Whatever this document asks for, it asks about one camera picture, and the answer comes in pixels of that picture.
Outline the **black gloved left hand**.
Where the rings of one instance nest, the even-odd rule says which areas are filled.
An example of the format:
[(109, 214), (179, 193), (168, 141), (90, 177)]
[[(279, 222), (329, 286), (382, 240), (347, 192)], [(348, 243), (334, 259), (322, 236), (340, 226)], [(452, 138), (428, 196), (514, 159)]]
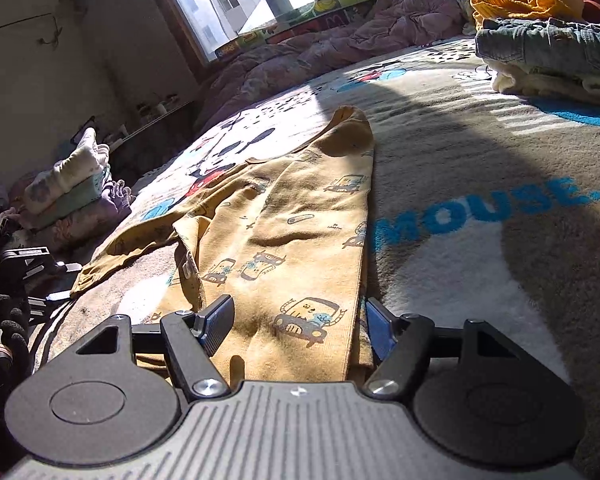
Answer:
[(17, 385), (30, 372), (29, 320), (26, 297), (0, 294), (0, 387)]

